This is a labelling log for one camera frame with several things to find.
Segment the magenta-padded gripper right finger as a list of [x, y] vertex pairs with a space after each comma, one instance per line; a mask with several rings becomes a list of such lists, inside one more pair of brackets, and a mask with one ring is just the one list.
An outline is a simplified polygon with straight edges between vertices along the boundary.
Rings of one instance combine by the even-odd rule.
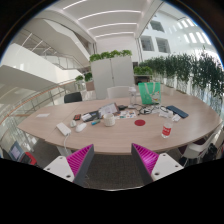
[[167, 153], [157, 154], [135, 143], [131, 145], [131, 153], [144, 185], [183, 169], [183, 166]]

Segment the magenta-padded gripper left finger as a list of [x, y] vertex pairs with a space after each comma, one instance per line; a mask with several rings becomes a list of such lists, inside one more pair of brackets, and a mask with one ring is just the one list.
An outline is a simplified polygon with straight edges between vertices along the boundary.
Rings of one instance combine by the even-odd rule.
[[67, 157], [58, 156], [44, 170], [82, 186], [93, 157], [94, 145], [90, 144]]

